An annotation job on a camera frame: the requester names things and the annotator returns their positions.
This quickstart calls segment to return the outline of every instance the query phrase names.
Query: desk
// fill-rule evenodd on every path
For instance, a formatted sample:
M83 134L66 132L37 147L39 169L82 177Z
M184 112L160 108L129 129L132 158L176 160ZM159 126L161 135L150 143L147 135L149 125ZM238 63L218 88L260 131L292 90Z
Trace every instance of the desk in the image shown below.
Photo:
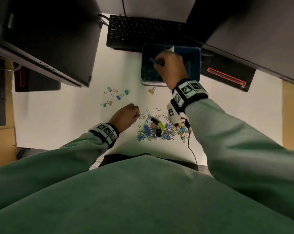
M141 53L106 47L107 30L108 27L103 26L89 88L62 84L59 91L16 93L13 90L17 146L36 149L59 148L87 132L95 124L107 122L118 109L129 103L139 106L141 113L150 109L152 115L167 114L166 106L172 98L169 89L157 87L155 94L151 95L148 89L152 87L141 84ZM210 98L228 114L240 118L282 144L280 79L257 70L247 93L202 75L200 83L209 92ZM120 92L129 89L131 93L118 101L116 97L104 94L107 86ZM112 106L99 106L111 99ZM160 108L162 111L157 112L154 108ZM107 153L151 153L162 158L194 162L187 144L183 144L178 136L174 141L138 142L137 125L143 123L144 121L137 120L121 134ZM190 147L198 164L207 165L207 158L193 134L190 137Z

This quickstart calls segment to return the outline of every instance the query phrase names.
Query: black keyboard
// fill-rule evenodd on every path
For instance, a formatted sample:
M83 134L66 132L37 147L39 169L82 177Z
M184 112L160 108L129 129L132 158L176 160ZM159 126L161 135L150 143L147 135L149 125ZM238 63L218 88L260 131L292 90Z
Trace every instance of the black keyboard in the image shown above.
M199 47L199 43L183 37L184 23L139 17L110 15L107 47L142 52L146 43Z

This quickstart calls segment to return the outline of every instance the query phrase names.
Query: wristband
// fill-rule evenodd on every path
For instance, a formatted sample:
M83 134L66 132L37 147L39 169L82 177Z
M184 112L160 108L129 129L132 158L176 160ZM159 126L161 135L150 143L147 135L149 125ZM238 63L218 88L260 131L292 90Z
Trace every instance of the wristband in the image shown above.
M177 83L172 93L171 104L178 113L184 113L189 104L209 97L208 92L201 84L191 79L182 79Z
M119 137L117 128L108 123L100 123L89 129L89 132L100 138L103 143L108 144L108 149L111 149Z

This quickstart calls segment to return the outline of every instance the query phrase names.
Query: green sweatshirt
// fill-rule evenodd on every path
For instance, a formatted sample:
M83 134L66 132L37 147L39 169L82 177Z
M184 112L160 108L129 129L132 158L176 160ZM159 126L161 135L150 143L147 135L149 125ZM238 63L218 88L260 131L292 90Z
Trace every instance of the green sweatshirt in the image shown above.
M85 133L0 168L0 233L294 233L294 151L210 99L185 111L214 178L148 155L88 171L107 143Z

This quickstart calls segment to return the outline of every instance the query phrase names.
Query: green sleeve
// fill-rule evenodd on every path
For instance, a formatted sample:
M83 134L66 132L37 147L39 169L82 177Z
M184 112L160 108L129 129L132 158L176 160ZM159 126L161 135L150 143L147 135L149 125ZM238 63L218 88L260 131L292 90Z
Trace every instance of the green sleeve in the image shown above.
M226 114L211 99L185 111L212 176L294 220L294 151Z
M107 150L92 133L60 149L27 157L0 168L0 209L41 189L86 172Z

